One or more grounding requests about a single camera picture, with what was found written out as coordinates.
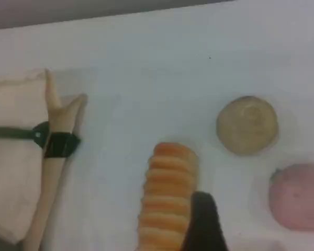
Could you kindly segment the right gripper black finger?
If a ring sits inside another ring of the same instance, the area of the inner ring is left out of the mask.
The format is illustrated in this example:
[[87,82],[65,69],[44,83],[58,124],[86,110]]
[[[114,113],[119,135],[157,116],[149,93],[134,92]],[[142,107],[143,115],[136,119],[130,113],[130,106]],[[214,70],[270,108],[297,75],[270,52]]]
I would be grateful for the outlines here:
[[181,250],[229,250],[220,225],[217,205],[210,193],[196,191],[192,194],[190,223]]

